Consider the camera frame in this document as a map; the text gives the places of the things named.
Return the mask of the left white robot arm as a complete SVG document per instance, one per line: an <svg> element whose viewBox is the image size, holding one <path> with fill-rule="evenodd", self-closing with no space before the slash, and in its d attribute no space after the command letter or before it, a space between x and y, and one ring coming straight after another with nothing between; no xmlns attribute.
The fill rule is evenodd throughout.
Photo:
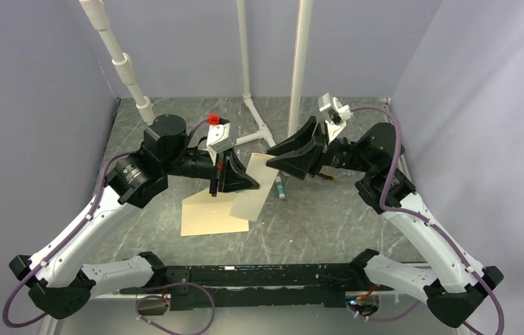
<svg viewBox="0 0 524 335"><path fill-rule="evenodd" d="M90 265L88 259L121 223L168 187L171 176L204 179L209 193L259 188L238 159L227 119L209 114L206 149L190 145L194 130L175 114L157 116L144 129L140 148L111 158L98 175L89 204L44 248L18 255L9 264L20 287L42 315L61 320L90 299L127 288L161 291L167 269L152 252L126 260Z"/></svg>

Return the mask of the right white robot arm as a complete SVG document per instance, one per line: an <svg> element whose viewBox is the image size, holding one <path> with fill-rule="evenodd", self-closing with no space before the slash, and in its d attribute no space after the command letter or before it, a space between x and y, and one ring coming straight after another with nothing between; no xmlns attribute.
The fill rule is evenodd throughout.
<svg viewBox="0 0 524 335"><path fill-rule="evenodd" d="M463 326L504 276L497 267L476 261L447 234L399 169L386 185L395 143L396 130L387 122L375 124L356 141L330 140L327 125L310 117L293 136L268 150L267 165L299 179L315 176L325 166L362 172L355 184L361 199L394 224L429 267L419 269L366 249L351 261L353 286L387 286L427 305L443 324Z"/></svg>

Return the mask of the tan paper envelope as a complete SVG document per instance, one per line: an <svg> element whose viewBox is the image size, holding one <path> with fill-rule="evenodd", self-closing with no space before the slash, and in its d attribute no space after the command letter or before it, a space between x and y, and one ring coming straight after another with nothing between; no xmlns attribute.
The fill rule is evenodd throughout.
<svg viewBox="0 0 524 335"><path fill-rule="evenodd" d="M230 216L235 197L234 193L218 193L216 197L213 197L207 190L204 190L183 199L181 236L248 231L249 222L246 219Z"/></svg>

